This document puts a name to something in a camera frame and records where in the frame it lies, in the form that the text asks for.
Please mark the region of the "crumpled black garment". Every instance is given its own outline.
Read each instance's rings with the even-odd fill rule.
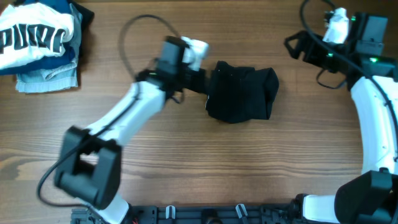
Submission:
[[[219,61],[211,73],[206,110],[221,121],[269,119],[279,88],[274,69],[232,67]]]

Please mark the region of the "wooden table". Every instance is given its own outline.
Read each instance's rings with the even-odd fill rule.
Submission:
[[[170,21],[182,35],[208,42],[203,68],[272,67],[280,81],[271,119],[226,124],[209,117],[205,95],[167,103],[124,149],[120,192],[133,205],[220,205],[288,202],[299,193],[334,194],[360,174],[362,145],[349,92],[317,85],[318,68],[289,57],[286,37],[302,30],[301,1],[96,2],[85,33],[80,87],[25,95],[12,76],[0,77],[0,223],[68,223],[70,209],[49,208],[35,196],[42,174],[58,158],[64,132],[96,121],[125,94],[131,78],[117,51],[122,25],[139,14]],[[396,1],[337,1],[338,6],[391,16],[384,55],[398,57]],[[323,35],[320,1],[306,10]],[[150,19],[131,28],[126,52],[134,68],[157,56],[166,28]],[[337,84],[342,75],[322,81]],[[70,201],[52,181],[44,194]]]

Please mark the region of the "wood grain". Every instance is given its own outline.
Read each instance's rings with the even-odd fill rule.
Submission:
[[[338,1],[349,14],[391,16],[385,55],[398,57],[396,1]],[[209,117],[206,96],[188,91],[185,103],[168,103],[124,149],[120,192],[133,205],[203,205],[288,202],[299,193],[333,194],[360,174],[362,145],[349,93],[315,82],[317,68],[291,59],[284,38],[302,29],[300,1],[176,1],[83,3],[96,13],[85,33],[80,87],[60,93],[24,95],[13,77],[0,77],[0,223],[68,223],[70,209],[48,208],[34,192],[58,157],[62,136],[85,127],[125,94],[131,79],[120,62],[122,25],[139,14],[156,14],[181,34],[208,42],[203,68],[218,60],[234,66],[272,67],[280,90],[268,121],[225,124]],[[308,6],[308,23],[324,32],[327,7]],[[129,31],[126,52],[136,70],[161,49],[169,35],[152,20]],[[325,75],[337,84],[341,75]],[[47,198],[67,195],[46,183]]]

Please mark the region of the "wooden table top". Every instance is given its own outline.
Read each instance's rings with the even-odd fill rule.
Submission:
[[[12,76],[0,77],[0,223],[68,223],[69,208],[49,208],[35,196],[43,173],[58,158],[64,132],[102,117],[125,94],[131,78],[117,51],[122,25],[139,14],[170,21],[185,36],[208,42],[202,67],[272,67],[280,88],[271,119],[226,124],[207,115],[205,95],[188,92],[167,103],[123,152],[120,192],[133,205],[232,205],[288,202],[299,193],[334,194],[362,168],[356,108],[346,89],[317,85],[319,69],[289,57],[286,37],[302,30],[301,1],[160,1],[83,3],[96,13],[83,41],[80,87],[25,95]],[[337,1],[354,11],[390,16],[384,55],[398,57],[396,1]],[[327,6],[312,1],[308,23],[323,35]],[[129,31],[126,52],[139,71],[156,57],[166,28],[151,19]],[[336,85],[341,74],[322,81]],[[44,195],[71,199],[52,181]]]

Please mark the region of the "green light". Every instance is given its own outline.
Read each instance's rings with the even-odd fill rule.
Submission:
[[[375,63],[375,62],[377,62],[379,59],[377,59],[377,58],[369,58],[369,60],[370,60],[371,62]]]

